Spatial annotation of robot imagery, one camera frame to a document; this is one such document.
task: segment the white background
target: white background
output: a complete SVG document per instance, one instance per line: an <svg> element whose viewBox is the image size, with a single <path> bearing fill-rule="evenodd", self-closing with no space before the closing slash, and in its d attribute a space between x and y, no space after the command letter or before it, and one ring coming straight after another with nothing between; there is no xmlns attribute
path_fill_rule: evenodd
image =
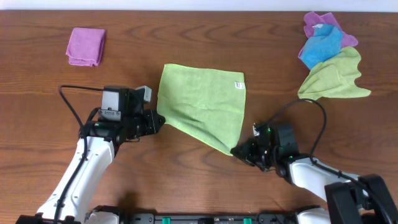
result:
<svg viewBox="0 0 398 224"><path fill-rule="evenodd" d="M398 12L398 0L0 0L0 9Z"/></svg>

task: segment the pink towel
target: pink towel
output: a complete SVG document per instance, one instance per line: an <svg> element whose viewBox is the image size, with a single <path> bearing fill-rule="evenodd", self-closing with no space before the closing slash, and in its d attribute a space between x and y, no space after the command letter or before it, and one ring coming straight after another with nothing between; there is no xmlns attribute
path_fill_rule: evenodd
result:
<svg viewBox="0 0 398 224"><path fill-rule="evenodd" d="M339 28L343 32L343 39L341 40L341 48L347 46L355 47L358 45L358 41L356 40L356 38L353 35L348 35L343 31L343 29L340 27L339 23L337 22L335 16L331 12L326 13L325 15L322 16L319 16L315 12L309 12L304 16L304 22L306 23L306 25L304 26L304 32L308 38L313 36L315 25L329 24L337 26L337 28Z"/></svg>
<svg viewBox="0 0 398 224"><path fill-rule="evenodd" d="M104 40L105 30L103 29L74 28L67 48L69 64L98 66Z"/></svg>

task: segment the yellow-green cloth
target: yellow-green cloth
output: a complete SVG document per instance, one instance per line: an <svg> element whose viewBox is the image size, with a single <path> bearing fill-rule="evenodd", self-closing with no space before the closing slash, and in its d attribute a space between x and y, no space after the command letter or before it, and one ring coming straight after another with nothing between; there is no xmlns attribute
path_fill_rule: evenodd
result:
<svg viewBox="0 0 398 224"><path fill-rule="evenodd" d="M157 96L166 124L231 156L246 102L242 72L166 64Z"/></svg>
<svg viewBox="0 0 398 224"><path fill-rule="evenodd" d="M355 79L361 76L358 63L361 56L353 47L345 47L326 62L311 69L298 90L299 98L317 100L320 97L357 98L369 96L370 90L357 87Z"/></svg>

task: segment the brown tabletop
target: brown tabletop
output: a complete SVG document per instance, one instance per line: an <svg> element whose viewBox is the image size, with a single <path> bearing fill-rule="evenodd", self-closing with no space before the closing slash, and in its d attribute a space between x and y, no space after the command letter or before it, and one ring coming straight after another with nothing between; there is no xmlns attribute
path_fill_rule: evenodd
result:
<svg viewBox="0 0 398 224"><path fill-rule="evenodd" d="M304 12L0 12L0 221L33 215L57 186L76 149L78 123L57 87L125 85L157 90L165 63L244 72L246 110L240 142L297 90L308 68L297 58L307 40ZM398 199L398 14L335 13L359 40L356 84L366 98L321 98L328 125L315 155L359 175L377 173ZM106 29L98 67L68 64L74 27ZM70 90L82 118L101 106L101 93ZM320 110L302 103L291 121L309 152ZM165 125L140 143L123 144L98 184L90 208L119 205L159 213L243 213L326 204L274 172L262 173Z"/></svg>

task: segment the label on cloth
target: label on cloth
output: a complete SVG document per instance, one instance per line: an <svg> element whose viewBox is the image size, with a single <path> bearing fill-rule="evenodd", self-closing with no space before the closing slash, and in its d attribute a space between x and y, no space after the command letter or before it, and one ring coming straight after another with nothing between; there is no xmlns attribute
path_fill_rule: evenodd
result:
<svg viewBox="0 0 398 224"><path fill-rule="evenodd" d="M235 88L237 88L239 90L243 90L244 89L244 83L235 82Z"/></svg>

